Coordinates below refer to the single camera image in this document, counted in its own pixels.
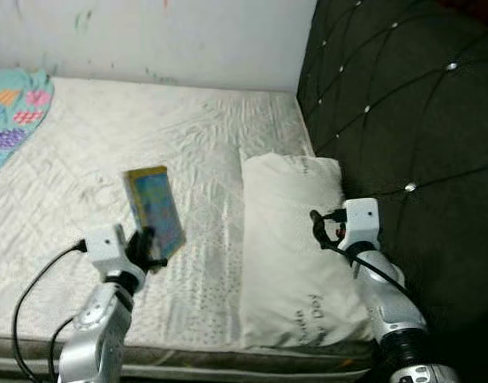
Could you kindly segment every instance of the wall stain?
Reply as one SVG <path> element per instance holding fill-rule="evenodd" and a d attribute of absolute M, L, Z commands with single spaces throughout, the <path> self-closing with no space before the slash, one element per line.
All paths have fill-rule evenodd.
<path fill-rule="evenodd" d="M 42 68 L 46 68 L 46 52 L 42 54 Z"/>
<path fill-rule="evenodd" d="M 14 7 L 17 10 L 18 18 L 20 19 L 21 22 L 23 22 L 23 13 L 22 10 L 20 9 L 20 0 L 14 0 Z"/>
<path fill-rule="evenodd" d="M 79 12 L 75 16 L 75 23 L 73 24 L 75 26 L 75 30 L 79 31 L 87 31 L 88 26 L 89 26 L 89 21 L 91 20 L 91 17 L 93 16 L 93 10 L 88 10 L 85 14 L 83 12 Z"/>
<path fill-rule="evenodd" d="M 158 76 L 156 72 L 150 71 L 146 68 L 146 74 L 153 79 L 153 82 L 162 85 L 178 85 L 178 80 L 174 77 Z"/>
<path fill-rule="evenodd" d="M 81 15 L 82 14 L 77 14 L 77 16 L 75 17 L 75 29 L 78 30 L 78 23 L 80 22 L 81 20 Z"/>

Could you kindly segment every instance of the headboard button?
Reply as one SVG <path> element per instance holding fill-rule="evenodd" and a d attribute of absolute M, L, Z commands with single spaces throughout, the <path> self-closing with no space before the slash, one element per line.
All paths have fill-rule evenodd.
<path fill-rule="evenodd" d="M 416 185 L 414 182 L 410 182 L 407 185 L 405 185 L 405 191 L 407 193 L 411 193 L 414 190 L 416 190 L 417 188 L 418 188 L 418 185 Z"/>
<path fill-rule="evenodd" d="M 446 70 L 455 70 L 458 68 L 458 64 L 456 62 L 451 62 L 447 65 Z"/>

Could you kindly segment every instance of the white pillow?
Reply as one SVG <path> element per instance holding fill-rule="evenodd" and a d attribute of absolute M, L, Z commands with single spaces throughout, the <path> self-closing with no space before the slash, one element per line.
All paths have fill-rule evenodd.
<path fill-rule="evenodd" d="M 243 164 L 244 254 L 240 320 L 244 347 L 370 340 L 351 268 L 320 250 L 309 212 L 341 207 L 338 162 L 269 153 Z"/>

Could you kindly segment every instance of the colorful blanket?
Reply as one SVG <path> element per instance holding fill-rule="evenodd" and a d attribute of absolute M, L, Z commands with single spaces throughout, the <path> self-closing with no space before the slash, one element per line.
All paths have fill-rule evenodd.
<path fill-rule="evenodd" d="M 0 168 L 45 118 L 53 94 L 42 70 L 0 70 Z"/>

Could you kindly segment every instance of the white mattress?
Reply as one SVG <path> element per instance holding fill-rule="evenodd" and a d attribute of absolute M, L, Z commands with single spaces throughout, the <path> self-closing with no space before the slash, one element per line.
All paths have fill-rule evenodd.
<path fill-rule="evenodd" d="M 0 337 L 43 265 L 98 224 L 135 228 L 121 172 L 169 169 L 187 244 L 135 297 L 128 345 L 240 349 L 243 236 L 239 148 L 312 155 L 296 99 L 238 92 L 54 78 L 51 110 L 0 171 Z M 98 281 L 71 254 L 38 284 L 19 321 L 48 339 Z"/>

